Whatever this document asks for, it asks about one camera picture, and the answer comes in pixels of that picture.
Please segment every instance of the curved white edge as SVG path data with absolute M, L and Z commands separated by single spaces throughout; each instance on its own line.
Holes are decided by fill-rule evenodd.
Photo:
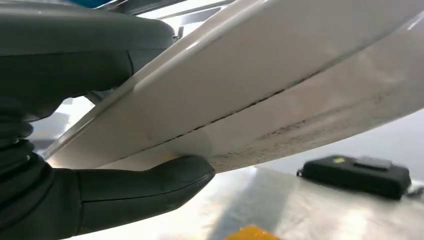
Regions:
M 282 93 L 101 168 L 144 170 L 200 155 L 223 172 L 329 144 L 420 110 L 422 18 Z
M 94 168 L 190 134 L 289 89 L 424 9 L 421 0 L 241 0 L 136 73 L 56 145 Z

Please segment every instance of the black pouch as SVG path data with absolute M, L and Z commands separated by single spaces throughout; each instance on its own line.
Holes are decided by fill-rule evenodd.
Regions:
M 304 164 L 297 175 L 314 182 L 399 200 L 411 185 L 406 167 L 381 159 L 333 155 Z

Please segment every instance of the white plastic panel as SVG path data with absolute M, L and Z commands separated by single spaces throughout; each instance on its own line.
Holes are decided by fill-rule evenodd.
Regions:
M 196 130 L 230 121 L 238 116 L 237 112 L 250 111 L 252 107 L 247 107 L 258 101 L 295 89 L 293 86 L 310 76 L 391 33 L 422 9 L 421 0 L 237 1 L 165 51 L 93 109 L 50 149 L 50 159 L 58 166 L 94 168 L 137 156 L 134 154 L 166 142 L 174 143 L 173 139 L 180 141 L 200 134 Z M 355 82 L 349 78 L 347 83 L 340 82 L 341 88 L 351 89 L 349 81 Z M 368 95 L 354 94 L 320 111 L 352 104 L 386 87 L 377 84 Z M 283 91 L 279 96 L 287 98 L 288 93 Z M 322 98 L 313 89 L 300 94 L 313 103 Z M 220 137 L 206 135 L 211 142 L 207 151 L 197 151 L 193 142 L 184 142 L 179 150 L 172 147 L 171 154 L 164 154 L 207 156 L 220 153 L 223 146 L 230 151 L 267 134 L 271 128 L 286 127 L 293 121 L 292 115 L 300 111 L 298 104 L 284 100 L 269 106 L 278 114 L 269 116 L 274 124 L 265 128 L 254 127 L 267 124 L 259 120 L 260 114 L 254 118 L 246 116 L 252 119 L 238 118 L 234 123 L 240 129 L 225 124 L 213 134 Z M 317 114 L 308 106 L 299 117 L 308 119 Z M 241 132 L 249 137 L 239 135 Z

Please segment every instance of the metal table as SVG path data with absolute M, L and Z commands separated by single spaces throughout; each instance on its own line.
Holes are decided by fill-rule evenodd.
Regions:
M 423 224 L 419 201 L 391 201 L 248 167 L 218 174 L 178 210 L 74 239 L 224 240 L 256 225 L 282 240 L 421 240 Z

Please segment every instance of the yellow object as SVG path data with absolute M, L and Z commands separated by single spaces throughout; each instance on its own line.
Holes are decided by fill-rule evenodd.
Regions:
M 229 235 L 225 240 L 280 240 L 271 233 L 256 226 L 245 226 L 240 231 Z
M 345 159 L 343 157 L 338 157 L 338 158 L 334 159 L 335 164 L 341 164 L 341 163 L 344 163 L 344 162 L 345 162 Z

